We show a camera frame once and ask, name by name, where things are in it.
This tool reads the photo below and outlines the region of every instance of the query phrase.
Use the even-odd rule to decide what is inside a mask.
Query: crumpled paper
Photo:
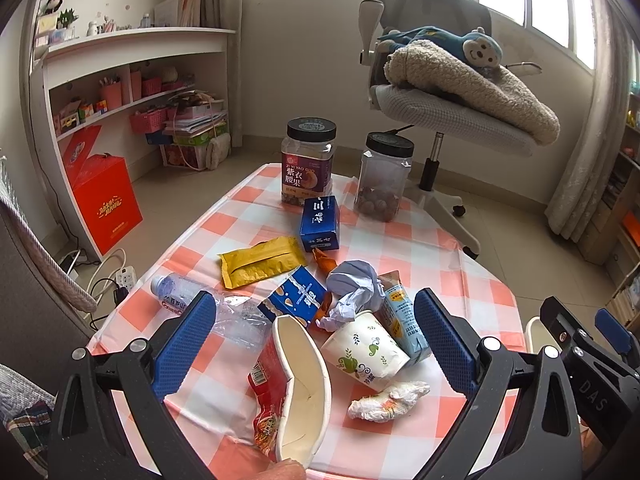
[[[430,391],[430,386],[422,381],[394,383],[379,394],[354,400],[347,415],[372,422],[387,422],[406,415],[420,397]]]
[[[362,310],[377,311],[385,299],[376,269],[361,260],[348,260],[335,267],[327,276],[326,289],[340,296],[329,316],[316,321],[327,332],[353,321]]]

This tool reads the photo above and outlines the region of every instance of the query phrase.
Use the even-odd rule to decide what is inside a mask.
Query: stack of papers
[[[170,119],[164,122],[164,133],[193,137],[226,120],[226,110],[193,119]]]
[[[154,7],[155,27],[199,27],[200,0],[165,0]]]

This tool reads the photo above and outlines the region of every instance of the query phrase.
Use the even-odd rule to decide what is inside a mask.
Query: power strip
[[[136,271],[132,266],[125,267],[124,269],[116,272],[116,283],[118,286],[123,286],[128,292],[136,285]]]

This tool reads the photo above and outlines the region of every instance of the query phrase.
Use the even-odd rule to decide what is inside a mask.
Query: tile floor
[[[118,244],[127,251],[127,264],[133,265],[141,276],[216,200],[253,170],[278,158],[277,153],[238,150],[216,171],[193,173],[157,168],[137,180],[134,191],[144,220]],[[358,172],[359,167],[353,164],[334,164],[334,173],[355,176]],[[465,191],[436,187],[462,197],[466,208],[462,222],[482,245],[478,262],[516,296],[523,326],[539,313],[542,300],[555,295],[594,337],[599,336],[593,317],[614,289],[603,267],[585,262],[575,244],[552,234],[543,216]],[[106,276],[117,265],[114,258],[100,276]],[[93,270],[90,266],[81,267],[81,285],[88,282]],[[111,309],[113,299],[108,295],[96,317]],[[534,341],[542,344],[544,336],[544,329],[536,331]]]

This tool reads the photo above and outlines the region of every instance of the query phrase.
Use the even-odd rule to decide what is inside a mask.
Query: jar of dried fruit
[[[331,194],[335,124],[302,117],[287,123],[282,141],[282,201],[303,205],[305,198]]]
[[[373,132],[367,136],[362,154],[356,211],[383,222],[391,222],[400,207],[414,144],[399,135]]]

